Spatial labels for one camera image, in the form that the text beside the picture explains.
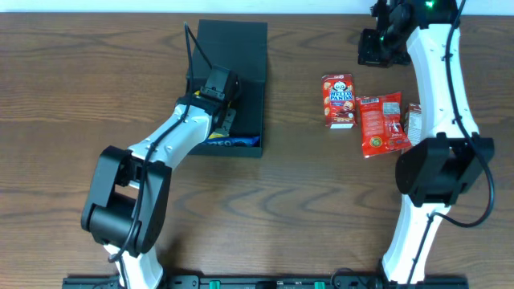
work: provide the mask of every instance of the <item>snack package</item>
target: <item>snack package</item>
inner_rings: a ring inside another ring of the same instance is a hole
[[[243,146],[243,147],[254,147],[259,143],[260,136],[228,136],[218,137],[205,140],[202,142],[203,145],[220,145],[220,146]]]
[[[421,141],[421,105],[409,104],[403,122],[403,130],[412,146],[419,144]],[[409,148],[402,149],[402,153],[408,150]]]
[[[326,125],[330,128],[351,128],[357,124],[352,75],[325,75],[321,80]]]
[[[410,141],[400,125],[401,92],[379,97],[359,97],[357,102],[361,114],[364,157],[410,147]]]

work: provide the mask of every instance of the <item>wood grain surface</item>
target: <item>wood grain surface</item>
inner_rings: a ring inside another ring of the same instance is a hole
[[[364,160],[361,130],[324,127],[322,75],[350,72],[359,96],[403,91],[414,69],[357,65],[352,15],[1,14],[0,288],[57,288],[67,275],[110,275],[107,253],[80,228],[100,152],[148,136],[182,95],[182,23],[265,21],[268,77],[262,159],[187,157],[173,172],[157,241],[167,269],[206,275],[372,271],[400,209],[398,153]],[[514,18],[464,17],[467,98],[492,136],[494,213],[480,228],[443,223],[426,272],[465,274],[473,288],[514,287]],[[450,215],[471,221],[481,177]]]

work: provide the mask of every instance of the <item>black box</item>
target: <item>black box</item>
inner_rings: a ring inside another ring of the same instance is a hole
[[[239,77],[243,94],[230,105],[236,111],[230,136],[260,136],[260,141],[252,148],[199,144],[190,154],[261,157],[267,23],[200,20],[197,39],[212,64],[228,68]],[[210,69],[196,47],[193,53],[193,71],[194,90],[197,91],[206,82]]]

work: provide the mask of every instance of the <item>blue package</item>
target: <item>blue package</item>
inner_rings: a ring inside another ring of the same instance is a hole
[[[218,137],[209,139],[202,144],[204,145],[220,145],[220,146],[239,146],[239,147],[253,147],[259,143],[260,136],[229,136],[229,137]]]

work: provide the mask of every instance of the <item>red snack bag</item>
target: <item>red snack bag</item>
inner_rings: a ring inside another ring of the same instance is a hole
[[[364,157],[410,147],[410,141],[400,125],[401,92],[379,97],[358,97],[357,102],[361,113]]]
[[[351,128],[357,124],[352,75],[325,75],[321,80],[326,125],[330,128]]]

